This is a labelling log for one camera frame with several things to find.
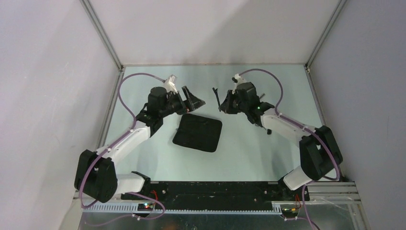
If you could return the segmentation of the black zip tool case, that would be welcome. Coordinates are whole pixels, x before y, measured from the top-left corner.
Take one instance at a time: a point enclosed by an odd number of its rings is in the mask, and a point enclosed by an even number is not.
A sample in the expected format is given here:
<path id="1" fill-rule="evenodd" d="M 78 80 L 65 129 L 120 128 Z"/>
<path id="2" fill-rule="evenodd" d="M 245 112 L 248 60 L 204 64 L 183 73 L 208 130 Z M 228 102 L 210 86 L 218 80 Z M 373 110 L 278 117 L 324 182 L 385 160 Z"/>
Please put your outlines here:
<path id="1" fill-rule="evenodd" d="M 222 131 L 222 122 L 204 116 L 184 114 L 172 143 L 204 152 L 215 152 Z"/>

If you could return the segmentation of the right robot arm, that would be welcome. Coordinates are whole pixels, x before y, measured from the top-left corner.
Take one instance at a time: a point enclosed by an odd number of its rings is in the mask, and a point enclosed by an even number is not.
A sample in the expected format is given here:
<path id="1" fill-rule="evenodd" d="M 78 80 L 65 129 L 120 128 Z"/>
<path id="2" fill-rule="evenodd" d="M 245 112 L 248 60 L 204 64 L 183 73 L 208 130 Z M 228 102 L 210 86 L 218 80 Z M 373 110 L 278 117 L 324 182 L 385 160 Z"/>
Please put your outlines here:
<path id="1" fill-rule="evenodd" d="M 307 126 L 277 112 L 274 105 L 260 100 L 251 82 L 228 90 L 219 110 L 225 114 L 244 113 L 250 123 L 278 133 L 299 148 L 300 165 L 280 179 L 278 193 L 282 199 L 293 199 L 299 187 L 323 178 L 332 170 L 339 178 L 343 157 L 332 130 L 327 126 Z"/>

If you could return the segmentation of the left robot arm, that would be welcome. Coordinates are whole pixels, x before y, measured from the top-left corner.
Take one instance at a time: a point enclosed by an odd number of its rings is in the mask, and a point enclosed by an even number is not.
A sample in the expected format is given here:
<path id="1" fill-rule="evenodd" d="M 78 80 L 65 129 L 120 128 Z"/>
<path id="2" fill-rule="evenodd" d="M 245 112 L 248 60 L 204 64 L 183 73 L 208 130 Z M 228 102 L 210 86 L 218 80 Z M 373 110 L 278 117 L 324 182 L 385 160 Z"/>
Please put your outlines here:
<path id="1" fill-rule="evenodd" d="M 88 195 L 106 203 L 116 194 L 133 192 L 139 199 L 151 195 L 146 176 L 137 172 L 118 174 L 116 165 L 138 145 L 151 138 L 163 125 L 163 119 L 173 113 L 183 115 L 199 109 L 205 101 L 182 87 L 185 100 L 179 92 L 164 87 L 150 90 L 143 109 L 135 116 L 135 122 L 113 143 L 95 151 L 85 150 L 79 157 L 74 187 L 79 195 Z"/>

